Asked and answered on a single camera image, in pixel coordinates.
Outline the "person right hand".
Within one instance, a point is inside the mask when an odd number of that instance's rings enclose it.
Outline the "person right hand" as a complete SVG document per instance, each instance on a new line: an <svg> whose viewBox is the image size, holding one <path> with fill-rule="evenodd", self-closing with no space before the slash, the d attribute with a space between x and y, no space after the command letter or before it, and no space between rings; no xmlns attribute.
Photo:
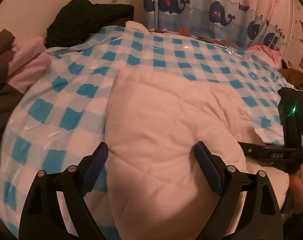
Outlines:
<svg viewBox="0 0 303 240"><path fill-rule="evenodd" d="M289 175L289 190L293 194L293 212L303 213L303 165L298 172Z"/></svg>

